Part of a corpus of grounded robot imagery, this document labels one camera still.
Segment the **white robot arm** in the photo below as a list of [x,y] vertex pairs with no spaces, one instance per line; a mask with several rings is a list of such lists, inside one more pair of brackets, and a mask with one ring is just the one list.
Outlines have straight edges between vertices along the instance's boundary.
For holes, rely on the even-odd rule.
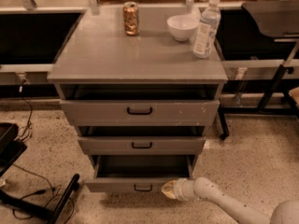
[[268,216],[225,194],[217,184],[205,177],[171,180],[163,185],[162,193],[169,199],[213,203],[238,224],[299,224],[298,200],[280,203]]

